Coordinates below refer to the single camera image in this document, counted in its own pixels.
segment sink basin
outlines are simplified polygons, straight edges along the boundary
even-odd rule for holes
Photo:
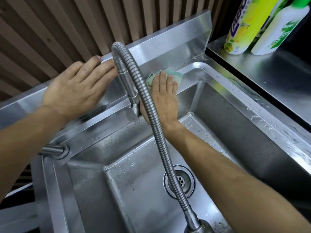
[[[311,201],[303,128],[205,54],[176,70],[183,74],[178,118],[187,129],[293,203]],[[184,232],[151,127],[127,96],[55,141],[70,147],[66,157],[32,162],[40,215],[50,224],[42,231]],[[233,232],[182,156],[168,149],[198,217],[215,233]]]
[[[287,198],[304,198],[307,190],[301,186],[310,183],[310,175],[256,123],[270,132],[276,127],[217,86],[206,69],[202,63],[184,69],[178,90],[182,124]],[[244,107],[250,118],[240,111]],[[233,232],[182,156],[168,148],[176,168],[188,171],[182,180],[194,187],[188,200],[198,217],[215,233]],[[165,187],[151,127],[142,117],[72,156],[67,166],[86,233],[185,230],[184,214]]]

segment bottle label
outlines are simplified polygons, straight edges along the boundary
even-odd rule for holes
[[[282,42],[286,39],[286,37],[290,34],[290,32],[296,27],[296,25],[299,23],[300,20],[298,21],[290,21],[287,24],[285,24],[282,27],[282,34],[281,36],[277,39],[274,40],[271,45],[270,45],[270,49],[279,47]]]
[[[231,36],[234,37],[239,26],[240,26],[240,23],[239,23],[239,20],[242,19],[243,17],[243,13],[244,13],[244,9],[247,7],[247,0],[242,0],[242,3],[238,9],[238,12],[233,20],[233,23],[232,23],[232,26],[230,28],[230,33],[231,33]]]

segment drain strainer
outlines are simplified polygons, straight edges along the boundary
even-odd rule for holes
[[[194,178],[190,170],[181,165],[175,165],[174,169],[176,171],[178,182],[183,189],[186,197],[190,197],[194,191]],[[164,175],[164,188],[166,192],[173,198],[176,199],[176,195],[174,194],[173,188],[169,183],[169,178],[167,177],[166,173]]]

